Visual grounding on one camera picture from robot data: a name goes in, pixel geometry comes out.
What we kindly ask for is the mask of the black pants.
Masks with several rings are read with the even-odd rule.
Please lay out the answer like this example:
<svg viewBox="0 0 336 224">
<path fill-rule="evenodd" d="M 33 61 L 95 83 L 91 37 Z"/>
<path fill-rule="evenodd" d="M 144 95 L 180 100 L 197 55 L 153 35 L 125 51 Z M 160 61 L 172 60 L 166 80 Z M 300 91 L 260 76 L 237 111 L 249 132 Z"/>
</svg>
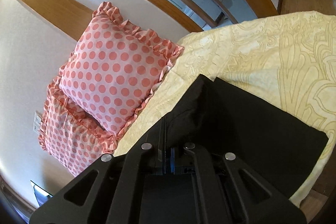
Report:
<svg viewBox="0 0 336 224">
<path fill-rule="evenodd" d="M 313 170 L 328 138 L 289 113 L 221 79 L 199 75 L 174 108 L 148 131 L 170 145 L 194 143 L 232 152 L 285 197 Z"/>
</svg>

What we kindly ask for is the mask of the pink polka dot pillow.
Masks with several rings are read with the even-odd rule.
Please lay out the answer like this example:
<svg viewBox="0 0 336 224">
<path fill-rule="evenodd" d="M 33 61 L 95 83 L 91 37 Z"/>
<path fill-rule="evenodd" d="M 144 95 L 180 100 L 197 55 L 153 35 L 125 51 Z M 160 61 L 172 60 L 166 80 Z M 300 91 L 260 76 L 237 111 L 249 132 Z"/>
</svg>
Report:
<svg viewBox="0 0 336 224">
<path fill-rule="evenodd" d="M 159 87 L 183 47 L 124 20 L 103 2 L 61 69 L 60 88 L 120 138 Z"/>
<path fill-rule="evenodd" d="M 43 150 L 78 176 L 101 155 L 113 154 L 117 139 L 67 97 L 60 80 L 56 76 L 47 86 L 38 140 Z"/>
</svg>

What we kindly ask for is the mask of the yellow patterned bed sheet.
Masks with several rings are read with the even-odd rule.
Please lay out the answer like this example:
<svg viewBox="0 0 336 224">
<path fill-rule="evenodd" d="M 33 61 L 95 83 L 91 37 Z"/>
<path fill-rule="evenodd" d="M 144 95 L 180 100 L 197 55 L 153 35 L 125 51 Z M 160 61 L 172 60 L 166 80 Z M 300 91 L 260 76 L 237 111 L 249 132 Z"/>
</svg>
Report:
<svg viewBox="0 0 336 224">
<path fill-rule="evenodd" d="M 192 33 L 154 96 L 119 141 L 131 149 L 171 111 L 198 75 L 223 79 L 323 131 L 327 145 L 290 200 L 309 194 L 335 147 L 335 16 L 295 12 Z"/>
</svg>

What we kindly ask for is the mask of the white wall socket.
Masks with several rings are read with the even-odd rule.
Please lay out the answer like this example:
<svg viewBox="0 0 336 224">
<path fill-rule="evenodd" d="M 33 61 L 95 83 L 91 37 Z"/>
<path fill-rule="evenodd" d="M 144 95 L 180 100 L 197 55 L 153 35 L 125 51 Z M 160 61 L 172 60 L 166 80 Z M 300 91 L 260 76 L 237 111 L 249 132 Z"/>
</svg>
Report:
<svg viewBox="0 0 336 224">
<path fill-rule="evenodd" d="M 42 122 L 42 117 L 41 115 L 36 111 L 34 113 L 34 123 L 33 123 L 33 132 L 39 133 L 39 130 L 41 128 L 41 122 Z"/>
</svg>

